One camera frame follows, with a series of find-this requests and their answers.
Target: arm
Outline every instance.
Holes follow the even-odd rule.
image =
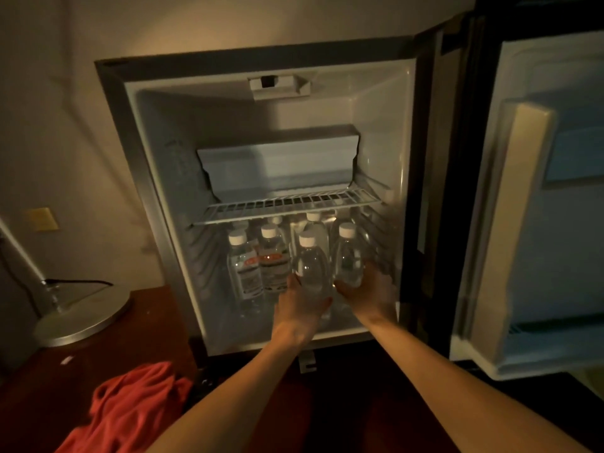
[[[170,426],[147,453],[241,451],[283,374],[311,341],[330,302],[306,302],[298,280],[290,275],[288,290],[275,305],[268,345]]]
[[[336,282],[357,318],[413,383],[462,452],[586,452],[524,405],[457,367],[396,324],[392,281],[367,263],[354,289]]]

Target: hand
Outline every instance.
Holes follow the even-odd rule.
[[[298,278],[289,274],[288,290],[279,296],[275,305],[271,341],[285,341],[301,350],[312,340],[321,315],[331,303],[331,297],[318,303],[309,301]]]
[[[334,285],[367,329],[383,321],[396,323],[392,278],[382,274],[373,261],[365,261],[363,281],[358,288],[339,280],[334,281]]]

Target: forearm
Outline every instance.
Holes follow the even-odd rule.
[[[287,339],[269,342],[250,363],[170,426],[149,453],[241,451],[297,353],[297,346]]]
[[[397,325],[382,321],[370,326],[370,331],[464,453],[586,451],[550,422],[458,368]]]

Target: beige wall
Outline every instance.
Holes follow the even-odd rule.
[[[93,61],[413,34],[473,0],[1,0],[0,216],[47,277],[163,283]],[[62,230],[34,234],[25,208]]]

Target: cable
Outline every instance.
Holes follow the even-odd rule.
[[[30,303],[31,309],[34,310],[34,313],[36,314],[38,319],[40,319],[42,317],[42,314],[40,313],[40,310],[38,309],[38,307],[36,305],[34,295],[32,294],[31,290],[28,288],[28,286],[24,282],[19,280],[17,275],[15,275],[14,272],[12,271],[12,269],[10,268],[10,265],[8,264],[8,260],[6,259],[6,256],[4,256],[4,252],[2,252],[3,243],[4,243],[3,239],[0,236],[0,263],[2,264],[2,266],[4,267],[4,270],[6,270],[6,273],[9,275],[9,277],[12,279],[12,281],[14,281],[14,283],[17,286],[19,286],[19,288],[21,288],[23,291],[25,291],[25,294],[27,294],[27,300]]]
[[[96,284],[104,284],[106,286],[113,286],[112,282],[109,281],[102,281],[102,280],[58,280],[56,278],[47,278],[46,280],[42,280],[43,284],[59,284],[59,283],[66,283],[66,282],[70,282],[70,283],[96,283]]]

